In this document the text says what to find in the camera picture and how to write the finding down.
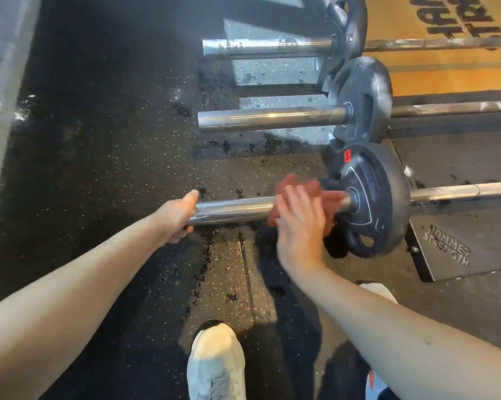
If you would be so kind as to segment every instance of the hand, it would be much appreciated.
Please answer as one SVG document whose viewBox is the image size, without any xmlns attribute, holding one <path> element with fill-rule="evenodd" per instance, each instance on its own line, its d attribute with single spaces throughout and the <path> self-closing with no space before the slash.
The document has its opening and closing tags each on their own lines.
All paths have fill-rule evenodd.
<svg viewBox="0 0 501 400">
<path fill-rule="evenodd" d="M 280 213 L 276 252 L 282 267 L 295 278 L 324 267 L 322 235 L 326 218 L 321 198 L 311 200 L 302 186 L 287 186 L 285 191 L 287 201 L 281 195 L 275 199 Z"/>
<path fill-rule="evenodd" d="M 186 226 L 193 216 L 193 211 L 199 192 L 192 190 L 182 199 L 167 201 L 152 216 L 155 219 L 156 227 L 162 234 L 161 245 L 166 243 L 177 243 L 180 239 L 193 231 L 193 226 Z"/>
</svg>

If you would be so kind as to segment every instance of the black weight plate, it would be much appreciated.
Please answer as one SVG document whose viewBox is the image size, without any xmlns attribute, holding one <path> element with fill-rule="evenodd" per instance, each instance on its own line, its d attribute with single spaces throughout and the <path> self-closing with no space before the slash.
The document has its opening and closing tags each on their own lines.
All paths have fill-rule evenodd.
<svg viewBox="0 0 501 400">
<path fill-rule="evenodd" d="M 350 212 L 336 216 L 350 251 L 362 258 L 390 253 L 406 234 L 410 208 L 408 181 L 397 157 L 380 144 L 354 143 L 341 150 L 330 173 L 341 174 L 335 184 L 353 202 Z"/>
<path fill-rule="evenodd" d="M 333 50 L 329 56 L 317 58 L 317 82 L 324 92 L 328 92 L 341 67 L 363 53 L 367 36 L 365 0 L 331 0 L 326 9 L 325 24 L 333 41 Z"/>
<path fill-rule="evenodd" d="M 386 136 L 393 93 L 389 72 L 379 60 L 363 56 L 347 62 L 336 75 L 328 100 L 352 108 L 350 121 L 334 128 L 334 136 L 344 143 L 380 143 Z"/>
</svg>

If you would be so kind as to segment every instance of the barbell shaft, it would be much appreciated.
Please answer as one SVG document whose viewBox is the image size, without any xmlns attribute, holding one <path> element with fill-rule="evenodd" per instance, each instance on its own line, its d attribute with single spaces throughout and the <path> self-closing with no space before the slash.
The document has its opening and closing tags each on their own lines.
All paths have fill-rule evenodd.
<svg viewBox="0 0 501 400">
<path fill-rule="evenodd" d="M 393 107 L 392 118 L 501 112 L 501 101 L 459 102 L 448 104 Z M 203 132 L 243 132 L 290 127 L 344 125 L 350 121 L 349 106 L 241 109 L 199 112 Z"/>
<path fill-rule="evenodd" d="M 348 106 L 242 109 L 199 112 L 199 128 L 205 132 L 242 132 L 289 127 L 328 126 L 348 123 Z"/>
<path fill-rule="evenodd" d="M 443 51 L 501 47 L 501 38 L 395 39 L 368 41 L 364 52 Z M 207 60 L 281 59 L 329 56 L 331 38 L 203 39 Z"/>
<path fill-rule="evenodd" d="M 364 52 L 445 51 L 501 47 L 501 38 L 395 39 L 371 40 Z"/>
<path fill-rule="evenodd" d="M 413 205 L 428 201 L 454 201 L 457 199 L 475 199 L 501 196 L 501 182 L 488 184 L 458 185 L 451 187 L 414 189 L 410 192 Z M 348 211 L 350 198 L 342 202 L 340 212 Z M 274 207 L 274 196 L 236 199 L 233 201 L 200 202 L 189 224 L 202 226 L 207 224 L 225 224 L 250 222 L 266 219 Z"/>
<path fill-rule="evenodd" d="M 501 101 L 454 102 L 447 104 L 404 105 L 393 107 L 392 118 L 439 115 L 487 114 L 501 112 Z"/>
<path fill-rule="evenodd" d="M 501 196 L 501 182 L 423 188 L 413 189 L 410 191 L 412 204 L 430 201 L 453 201 L 456 199 L 475 199 L 497 196 Z"/>
</svg>

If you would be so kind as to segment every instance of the red towel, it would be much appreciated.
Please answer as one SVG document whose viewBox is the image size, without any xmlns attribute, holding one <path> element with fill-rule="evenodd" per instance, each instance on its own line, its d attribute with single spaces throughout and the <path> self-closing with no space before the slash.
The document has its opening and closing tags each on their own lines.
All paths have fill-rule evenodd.
<svg viewBox="0 0 501 400">
<path fill-rule="evenodd" d="M 334 216 L 336 212 L 339 211 L 341 207 L 341 201 L 345 199 L 348 193 L 344 191 L 323 191 L 321 188 L 321 183 L 317 180 L 311 180 L 308 182 L 299 182 L 297 176 L 295 174 L 289 174 L 284 180 L 278 185 L 276 189 L 277 195 L 282 195 L 286 200 L 286 203 L 289 205 L 289 201 L 287 198 L 287 193 L 285 191 L 288 185 L 292 185 L 296 187 L 297 185 L 302 185 L 306 189 L 310 198 L 315 198 L 317 196 L 321 197 L 322 206 L 325 210 L 326 216 L 326 226 L 325 231 L 323 232 L 323 236 L 326 237 L 332 231 L 334 227 Z M 276 226 L 276 219 L 280 217 L 278 213 L 278 209 L 276 207 L 272 208 L 269 212 L 269 218 L 267 220 L 267 224 L 269 226 Z"/>
</svg>

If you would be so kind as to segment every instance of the orange floor mat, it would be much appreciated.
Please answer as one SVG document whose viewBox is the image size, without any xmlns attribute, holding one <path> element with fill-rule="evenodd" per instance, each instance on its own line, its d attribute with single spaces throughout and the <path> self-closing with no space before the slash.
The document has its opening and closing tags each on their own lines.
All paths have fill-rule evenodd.
<svg viewBox="0 0 501 400">
<path fill-rule="evenodd" d="M 501 36 L 501 0 L 366 0 L 367 40 Z M 501 90 L 501 49 L 367 53 L 395 96 Z"/>
</svg>

